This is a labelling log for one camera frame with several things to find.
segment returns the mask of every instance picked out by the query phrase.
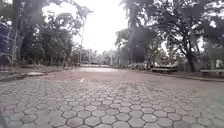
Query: stone border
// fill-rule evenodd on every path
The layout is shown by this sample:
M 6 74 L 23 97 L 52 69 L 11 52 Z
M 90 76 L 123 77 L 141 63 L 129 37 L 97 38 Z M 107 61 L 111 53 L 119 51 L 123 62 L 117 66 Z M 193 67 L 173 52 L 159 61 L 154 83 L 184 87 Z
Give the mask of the stone border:
M 193 77 L 193 76 L 180 76 L 180 75 L 172 75 L 172 74 L 153 73 L 153 72 L 149 72 L 149 71 L 140 71 L 140 70 L 131 70 L 131 71 L 152 74 L 152 75 L 175 77 L 175 78 L 181 78 L 181 79 L 199 80 L 199 81 L 207 81 L 207 82 L 224 82 L 223 79 L 202 78 L 202 77 Z

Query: curb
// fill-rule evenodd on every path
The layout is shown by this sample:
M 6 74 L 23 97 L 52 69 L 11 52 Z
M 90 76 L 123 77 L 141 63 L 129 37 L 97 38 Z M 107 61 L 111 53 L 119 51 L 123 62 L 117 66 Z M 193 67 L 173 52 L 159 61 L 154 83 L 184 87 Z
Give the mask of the curb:
M 179 75 L 161 74 L 161 73 L 153 73 L 153 72 L 137 71 L 137 70 L 131 70 L 131 71 L 133 71 L 133 72 L 141 72 L 141 73 L 146 73 L 146 74 L 152 74 L 152 75 L 161 75 L 161 76 L 167 76 L 167 77 L 175 77 L 175 78 L 181 78 L 181 79 L 207 81 L 207 82 L 223 82 L 224 83 L 224 80 L 222 80 L 222 79 L 210 79 L 210 78 L 202 78 L 202 77 L 179 76 Z
M 28 75 L 25 73 L 22 74 L 16 74 L 16 75 L 10 75 L 10 76 L 5 76 L 5 77 L 1 77 L 0 81 L 2 82 L 6 82 L 6 81 L 11 81 L 11 80 L 18 80 L 18 79 L 24 79 L 25 77 L 27 77 Z
M 43 73 L 41 75 L 28 75 L 27 73 L 20 73 L 20 74 L 16 74 L 16 75 L 10 75 L 10 76 L 5 76 L 5 77 L 0 77 L 0 82 L 7 82 L 7 81 L 12 81 L 12 80 L 19 80 L 19 79 L 24 79 L 26 77 L 44 76 L 44 75 L 47 75 L 49 73 L 61 72 L 61 71 L 63 71 L 63 70 L 44 71 L 44 72 L 40 72 L 40 73 Z

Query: bench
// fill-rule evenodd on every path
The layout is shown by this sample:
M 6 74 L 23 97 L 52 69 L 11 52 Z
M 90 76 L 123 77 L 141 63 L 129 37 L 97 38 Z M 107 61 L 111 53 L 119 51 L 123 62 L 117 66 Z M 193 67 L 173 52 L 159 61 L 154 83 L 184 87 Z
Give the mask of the bench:
M 218 73 L 219 76 L 222 76 L 224 73 L 224 69 L 201 70 L 200 72 L 203 76 L 210 75 L 211 73 Z

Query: tree canopy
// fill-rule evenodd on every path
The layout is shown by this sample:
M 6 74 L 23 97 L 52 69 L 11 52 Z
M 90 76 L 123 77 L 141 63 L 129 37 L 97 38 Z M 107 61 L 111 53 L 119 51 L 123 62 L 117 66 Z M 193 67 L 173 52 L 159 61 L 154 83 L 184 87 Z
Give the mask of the tree canopy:
M 121 5 L 127 12 L 129 33 L 118 34 L 117 42 L 126 38 L 127 44 L 134 42 L 147 48 L 165 41 L 170 51 L 178 50 L 188 59 L 191 71 L 195 71 L 194 63 L 200 59 L 199 38 L 209 38 L 223 47 L 220 14 L 224 3 L 220 0 L 122 0 Z

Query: paved plaza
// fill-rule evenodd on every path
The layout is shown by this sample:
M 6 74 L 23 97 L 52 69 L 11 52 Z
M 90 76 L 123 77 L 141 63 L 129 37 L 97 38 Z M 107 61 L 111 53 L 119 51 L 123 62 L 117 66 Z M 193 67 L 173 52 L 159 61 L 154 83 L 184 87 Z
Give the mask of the paved plaza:
M 79 69 L 0 83 L 9 128 L 224 128 L 224 83 Z

